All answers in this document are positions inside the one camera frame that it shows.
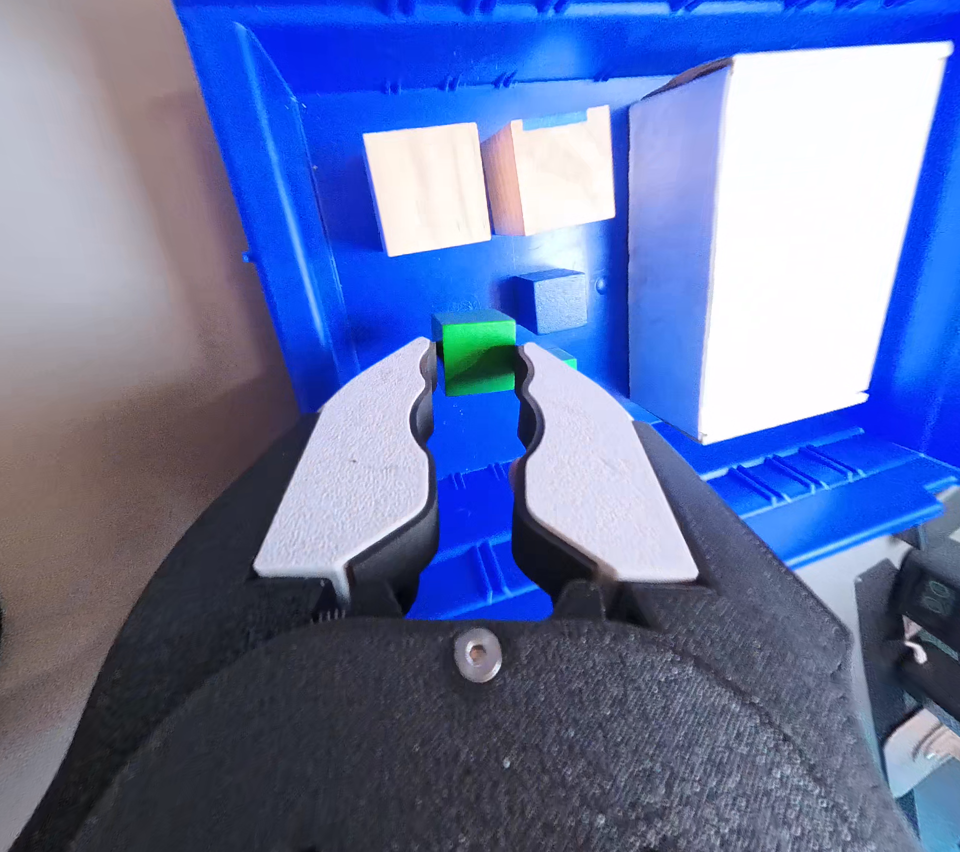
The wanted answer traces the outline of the blue plastic bin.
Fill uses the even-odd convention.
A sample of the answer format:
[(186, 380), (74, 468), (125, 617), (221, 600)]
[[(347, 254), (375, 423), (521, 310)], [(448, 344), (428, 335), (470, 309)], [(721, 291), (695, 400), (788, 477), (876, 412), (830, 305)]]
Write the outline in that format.
[[(546, 336), (628, 390), (628, 109), (727, 54), (952, 40), (869, 401), (699, 446), (627, 402), (802, 568), (958, 506), (958, 0), (172, 0), (300, 408), (432, 314), (515, 305), (517, 279), (585, 276), (586, 323)], [(611, 111), (616, 215), (388, 257), (362, 136)], [(534, 619), (510, 548), (511, 391), (436, 393), (440, 545), (412, 617)]]

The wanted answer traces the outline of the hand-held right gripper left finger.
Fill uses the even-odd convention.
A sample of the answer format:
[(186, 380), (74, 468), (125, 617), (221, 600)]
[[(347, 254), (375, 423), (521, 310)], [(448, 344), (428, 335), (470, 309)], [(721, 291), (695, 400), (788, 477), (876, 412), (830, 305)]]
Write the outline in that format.
[(383, 585), (409, 611), (440, 539), (436, 384), (435, 343), (417, 337), (321, 407), (253, 560), (258, 578), (326, 580), (347, 610)]

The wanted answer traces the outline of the metal bracket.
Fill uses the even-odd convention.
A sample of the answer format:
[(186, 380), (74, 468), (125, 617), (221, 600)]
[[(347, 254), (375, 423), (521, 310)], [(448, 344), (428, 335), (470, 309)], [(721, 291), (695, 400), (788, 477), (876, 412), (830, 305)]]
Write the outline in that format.
[(882, 744), (887, 782), (894, 798), (903, 798), (946, 762), (959, 760), (959, 735), (939, 715), (919, 709)]

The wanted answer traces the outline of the dark blue block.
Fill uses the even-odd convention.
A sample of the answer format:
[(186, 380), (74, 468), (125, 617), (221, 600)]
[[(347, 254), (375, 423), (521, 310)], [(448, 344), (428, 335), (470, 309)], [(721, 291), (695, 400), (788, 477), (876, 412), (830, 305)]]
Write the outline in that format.
[(510, 279), (515, 321), (535, 335), (549, 335), (587, 324), (587, 275), (578, 270), (549, 268)]

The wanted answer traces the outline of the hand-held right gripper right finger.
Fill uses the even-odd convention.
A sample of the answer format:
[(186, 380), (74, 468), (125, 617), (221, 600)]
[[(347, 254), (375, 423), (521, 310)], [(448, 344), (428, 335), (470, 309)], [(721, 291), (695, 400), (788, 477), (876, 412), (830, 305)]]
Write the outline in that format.
[(518, 437), (511, 552), (557, 604), (574, 582), (605, 599), (624, 586), (698, 581), (694, 553), (630, 413), (556, 354), (516, 349)]

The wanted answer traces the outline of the large green block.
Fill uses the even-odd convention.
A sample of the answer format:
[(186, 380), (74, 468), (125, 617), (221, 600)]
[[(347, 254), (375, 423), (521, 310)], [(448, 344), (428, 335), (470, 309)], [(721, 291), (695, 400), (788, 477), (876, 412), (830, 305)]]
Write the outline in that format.
[(448, 397), (515, 389), (517, 322), (496, 309), (435, 312), (431, 335), (442, 359)]

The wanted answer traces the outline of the large wooden block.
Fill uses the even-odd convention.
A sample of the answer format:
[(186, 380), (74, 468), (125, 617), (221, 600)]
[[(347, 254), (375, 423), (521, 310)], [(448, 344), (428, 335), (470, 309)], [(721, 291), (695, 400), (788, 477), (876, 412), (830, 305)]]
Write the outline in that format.
[(611, 110), (514, 119), (481, 142), (493, 231), (530, 237), (616, 216)]
[(368, 132), (363, 146), (381, 244), (390, 258), (491, 239), (476, 123)]

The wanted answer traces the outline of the black electronic device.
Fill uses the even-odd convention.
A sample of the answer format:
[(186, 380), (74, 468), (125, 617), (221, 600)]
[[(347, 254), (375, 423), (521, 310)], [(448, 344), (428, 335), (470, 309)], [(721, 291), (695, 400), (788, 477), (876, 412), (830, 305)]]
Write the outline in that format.
[(861, 656), (877, 742), (924, 707), (958, 731), (959, 546), (908, 547), (855, 582)]

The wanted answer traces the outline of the white cardboard box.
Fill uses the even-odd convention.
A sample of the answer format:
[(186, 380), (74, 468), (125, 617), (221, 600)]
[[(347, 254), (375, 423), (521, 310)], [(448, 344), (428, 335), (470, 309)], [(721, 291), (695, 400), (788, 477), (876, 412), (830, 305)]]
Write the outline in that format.
[(632, 402), (712, 444), (867, 400), (953, 53), (737, 54), (630, 106)]

